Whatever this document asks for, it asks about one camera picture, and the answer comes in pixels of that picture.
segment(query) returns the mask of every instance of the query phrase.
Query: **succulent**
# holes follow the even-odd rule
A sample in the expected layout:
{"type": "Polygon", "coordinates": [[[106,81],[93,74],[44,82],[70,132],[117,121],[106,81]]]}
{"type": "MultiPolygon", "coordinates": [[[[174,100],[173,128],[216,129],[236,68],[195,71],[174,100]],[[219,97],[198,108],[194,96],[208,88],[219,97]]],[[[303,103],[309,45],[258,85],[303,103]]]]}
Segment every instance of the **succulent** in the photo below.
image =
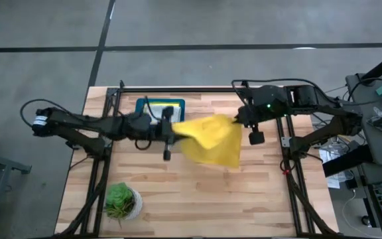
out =
{"type": "Polygon", "coordinates": [[[134,204],[133,193],[125,183],[109,187],[105,199],[105,209],[108,217],[121,219],[132,211],[134,204]]]}

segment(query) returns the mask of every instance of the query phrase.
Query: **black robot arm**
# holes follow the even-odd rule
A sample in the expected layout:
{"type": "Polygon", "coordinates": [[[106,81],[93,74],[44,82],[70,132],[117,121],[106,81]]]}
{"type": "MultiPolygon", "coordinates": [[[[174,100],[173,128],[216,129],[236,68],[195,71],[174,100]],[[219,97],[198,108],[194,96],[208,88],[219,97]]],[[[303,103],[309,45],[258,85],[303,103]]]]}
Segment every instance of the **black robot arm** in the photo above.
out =
{"type": "Polygon", "coordinates": [[[331,122],[323,128],[304,137],[288,139],[287,144],[292,153],[307,152],[311,145],[325,143],[333,136],[356,135],[361,131],[362,114],[358,106],[331,98],[315,86],[244,86],[237,93],[245,105],[238,109],[235,118],[237,123],[252,128],[253,132],[249,135],[252,145],[264,142],[263,132],[259,132],[258,123],[286,115],[315,112],[333,115],[331,122]]]}
{"type": "Polygon", "coordinates": [[[96,157],[105,155],[105,140],[102,137],[88,137],[77,129],[98,132],[115,141],[126,138],[163,141],[166,143],[163,159],[170,160],[170,146],[182,138],[172,131],[170,123],[172,114],[172,107],[165,108],[159,122],[156,125],[151,125],[150,115],[143,112],[94,118],[73,114],[58,108],[46,108],[36,111],[32,130],[34,135],[39,137],[60,136],[67,140],[68,145],[80,145],[86,153],[96,157]]]}

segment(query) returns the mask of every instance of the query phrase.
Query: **wooden table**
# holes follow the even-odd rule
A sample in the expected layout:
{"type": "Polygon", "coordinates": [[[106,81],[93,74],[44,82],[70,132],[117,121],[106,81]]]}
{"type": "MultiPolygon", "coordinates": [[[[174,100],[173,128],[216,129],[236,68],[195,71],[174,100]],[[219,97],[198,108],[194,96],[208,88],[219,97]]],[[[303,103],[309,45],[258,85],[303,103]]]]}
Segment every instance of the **wooden table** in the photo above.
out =
{"type": "MultiPolygon", "coordinates": [[[[101,115],[106,90],[90,88],[84,114],[101,115]]],[[[186,120],[212,114],[235,116],[242,105],[234,93],[146,95],[185,99],[186,120]]],[[[134,111],[135,102],[143,96],[123,93],[120,110],[134,111]]],[[[309,116],[292,120],[296,135],[313,131],[309,116]]],[[[243,129],[239,169],[195,164],[184,158],[178,145],[172,149],[171,160],[164,162],[161,143],[153,142],[149,150],[139,151],[128,139],[115,142],[107,185],[126,182],[140,192],[144,207],[138,218],[121,222],[121,227],[104,213],[100,236],[295,236],[287,181],[279,169],[282,154],[276,122],[261,123],[259,129],[265,132],[266,142],[254,146],[249,144],[249,130],[243,129]]],[[[83,151],[77,151],[72,163],[84,157],[83,151]]],[[[68,174],[56,232],[63,231],[84,205],[91,167],[90,159],[68,174]]],[[[308,157],[302,167],[310,202],[329,227],[338,231],[321,163],[308,157]]],[[[307,231],[301,204],[299,211],[307,231]]]]}

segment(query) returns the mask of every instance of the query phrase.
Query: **yellow towel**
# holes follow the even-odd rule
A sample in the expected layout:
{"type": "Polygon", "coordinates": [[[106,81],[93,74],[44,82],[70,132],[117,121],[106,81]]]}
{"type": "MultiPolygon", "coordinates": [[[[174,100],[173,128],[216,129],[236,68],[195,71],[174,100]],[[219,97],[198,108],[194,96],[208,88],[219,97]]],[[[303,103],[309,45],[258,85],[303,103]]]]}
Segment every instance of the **yellow towel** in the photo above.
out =
{"type": "Polygon", "coordinates": [[[175,133],[188,136],[180,142],[182,153],[197,163],[239,167],[241,125],[225,115],[174,123],[175,133]]]}

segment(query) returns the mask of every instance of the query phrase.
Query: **gray floor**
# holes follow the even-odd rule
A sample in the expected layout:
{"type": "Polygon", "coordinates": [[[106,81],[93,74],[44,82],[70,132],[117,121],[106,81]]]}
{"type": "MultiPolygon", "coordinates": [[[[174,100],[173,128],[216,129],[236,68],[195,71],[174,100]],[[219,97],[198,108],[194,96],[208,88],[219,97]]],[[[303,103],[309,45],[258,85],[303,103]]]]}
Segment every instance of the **gray floor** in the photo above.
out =
{"type": "MultiPolygon", "coordinates": [[[[0,0],[0,47],[96,46],[108,0],[0,0]]],[[[117,0],[107,45],[217,43],[382,42],[382,0],[117,0]]],[[[54,231],[72,152],[64,140],[37,138],[20,120],[33,98],[54,100],[80,112],[94,52],[0,53],[0,155],[33,165],[14,173],[13,190],[0,210],[0,238],[48,236],[54,231]]],[[[234,78],[307,78],[324,90],[382,60],[382,48],[318,50],[217,50],[106,52],[97,86],[226,85],[234,78]]],[[[341,96],[345,89],[330,92],[341,96]]],[[[28,119],[34,109],[27,109],[28,119]]],[[[363,236],[343,220],[347,190],[331,190],[340,231],[363,236]]],[[[359,199],[348,205],[361,226],[359,199]]]]}

